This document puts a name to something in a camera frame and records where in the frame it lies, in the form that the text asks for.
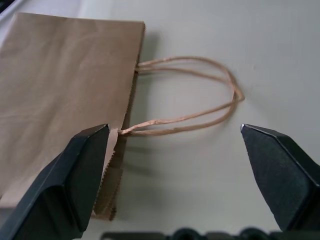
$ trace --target brown paper bag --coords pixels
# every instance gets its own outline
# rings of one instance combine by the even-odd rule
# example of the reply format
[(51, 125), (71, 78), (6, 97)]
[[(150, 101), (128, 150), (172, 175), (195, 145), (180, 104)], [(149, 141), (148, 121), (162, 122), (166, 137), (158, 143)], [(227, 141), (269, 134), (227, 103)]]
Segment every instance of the brown paper bag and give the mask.
[(113, 215), (126, 143), (117, 143), (117, 129), (125, 116), (128, 124), (144, 29), (143, 22), (14, 17), (0, 50), (0, 207), (14, 207), (71, 137), (107, 123), (108, 186), (95, 207)]

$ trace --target table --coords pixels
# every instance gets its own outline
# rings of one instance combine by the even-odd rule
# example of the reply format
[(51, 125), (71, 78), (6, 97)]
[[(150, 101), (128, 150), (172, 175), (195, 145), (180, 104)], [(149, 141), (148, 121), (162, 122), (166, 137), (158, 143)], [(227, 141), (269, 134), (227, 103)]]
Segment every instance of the table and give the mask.
[[(141, 61), (212, 58), (230, 68), (246, 96), (219, 126), (130, 138), (116, 219), (92, 219), (83, 239), (99, 239), (106, 231), (171, 234), (180, 227), (200, 233), (237, 234), (248, 226), (278, 230), (255, 183), (240, 125), (287, 134), (320, 163), (319, 7), (320, 1), (299, 0), (83, 0), (78, 17), (145, 21)], [(141, 76), (131, 124), (206, 110), (229, 99), (227, 87), (206, 79)]]

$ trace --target folded paper bag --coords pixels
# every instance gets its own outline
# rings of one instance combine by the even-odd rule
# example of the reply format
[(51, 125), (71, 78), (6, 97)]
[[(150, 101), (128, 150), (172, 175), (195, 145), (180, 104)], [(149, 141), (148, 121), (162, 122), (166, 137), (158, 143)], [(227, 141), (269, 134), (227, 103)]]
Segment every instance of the folded paper bag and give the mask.
[(108, 123), (114, 151), (144, 31), (143, 22), (15, 15), (0, 49), (0, 207), (14, 207), (83, 129)]

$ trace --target paper rope handle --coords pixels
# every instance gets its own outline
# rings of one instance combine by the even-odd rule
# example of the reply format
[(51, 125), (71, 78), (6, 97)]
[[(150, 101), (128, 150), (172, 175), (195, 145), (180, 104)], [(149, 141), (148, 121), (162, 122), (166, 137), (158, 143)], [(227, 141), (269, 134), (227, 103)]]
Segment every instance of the paper rope handle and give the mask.
[[(218, 68), (221, 70), (225, 75), (226, 79), (223, 77), (219, 77), (212, 74), (205, 74), (196, 70), (187, 69), (187, 68), (177, 68), (177, 67), (154, 67), (156, 64), (161, 63), (168, 63), (172, 61), (180, 61), (180, 60), (192, 60), (192, 61), (200, 61), (203, 63), (207, 63), (215, 68)], [(155, 59), (151, 61), (145, 61), (141, 62), (137, 65), (137, 68), (135, 69), (136, 72), (140, 74), (144, 73), (150, 73), (150, 72), (157, 72), (157, 71), (174, 71), (184, 74), (191, 74), (198, 77), (203, 77), (207, 79), (211, 79), (214, 81), (222, 82), (224, 84), (227, 84), (232, 87), (233, 89), (233, 98), (232, 101), (227, 102), (225, 104), (222, 104), (218, 107), (201, 111), (194, 114), (189, 114), (185, 116), (181, 116), (174, 119), (154, 119), (149, 120), (146, 122), (142, 122), (139, 124), (136, 124), (132, 127), (129, 127), (127, 129), (119, 130), (118, 134), (120, 136), (161, 136), (161, 135), (168, 135), (168, 134), (175, 134), (175, 133), (181, 133), (181, 132), (187, 132), (187, 131), (193, 131), (197, 129), (203, 129), (207, 127), (211, 127), (213, 125), (219, 124), (223, 121), (225, 121), (230, 115), (233, 113), (233, 111), (236, 109), (238, 103), (242, 102), (245, 99), (245, 96), (243, 95), (242, 91), (239, 89), (237, 85), (237, 81), (232, 75), (232, 73), (221, 63), (211, 60), (209, 58), (205, 57), (199, 57), (199, 56), (173, 56), (163, 59)], [(188, 125), (188, 126), (182, 126), (182, 127), (174, 127), (174, 128), (166, 128), (166, 129), (159, 129), (159, 130), (137, 130), (141, 128), (145, 128), (147, 126), (151, 125), (164, 125), (164, 124), (171, 124), (171, 123), (178, 123), (182, 121), (186, 121), (189, 119), (194, 119), (203, 115), (211, 114), (214, 112), (217, 112), (222, 109), (229, 108), (228, 111), (221, 117), (217, 118), (216, 120), (202, 123), (202, 124), (195, 124), (195, 125)]]

